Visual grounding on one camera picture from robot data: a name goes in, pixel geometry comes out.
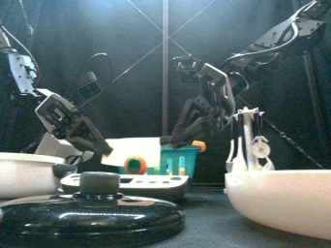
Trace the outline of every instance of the hanging utensil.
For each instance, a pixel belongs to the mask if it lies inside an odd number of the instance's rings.
[[[237,118],[237,150],[236,157],[232,160],[232,172],[246,171],[246,163],[242,155],[242,114],[236,115]]]
[[[229,123],[229,153],[226,156],[226,172],[232,171],[232,153],[233,153],[233,140],[234,140],[234,134],[233,134],[233,118],[230,119]]]

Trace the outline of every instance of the lid knob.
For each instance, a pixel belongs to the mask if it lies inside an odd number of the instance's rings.
[[[117,173],[85,171],[80,175],[78,191],[82,195],[117,195]]]

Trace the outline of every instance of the orange object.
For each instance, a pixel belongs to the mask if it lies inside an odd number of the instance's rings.
[[[124,170],[128,174],[145,174],[145,159],[140,156],[128,157],[124,163]]]
[[[192,141],[192,143],[190,143],[190,145],[193,145],[193,146],[198,146],[200,147],[200,152],[204,152],[205,151],[205,149],[206,149],[206,146],[205,146],[205,143],[204,143],[204,141],[200,141],[200,140],[193,140]]]

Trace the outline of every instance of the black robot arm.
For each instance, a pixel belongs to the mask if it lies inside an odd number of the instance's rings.
[[[229,57],[216,69],[190,56],[174,58],[182,82],[198,79],[201,94],[188,99],[172,136],[173,147],[189,144],[220,132],[230,121],[234,96],[249,81],[281,67],[281,58],[305,52],[317,42],[331,20],[331,1],[311,1],[245,50]]]

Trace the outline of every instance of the metal pole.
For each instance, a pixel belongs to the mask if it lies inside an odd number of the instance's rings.
[[[161,135],[168,135],[168,0],[162,0],[162,97],[161,97]]]

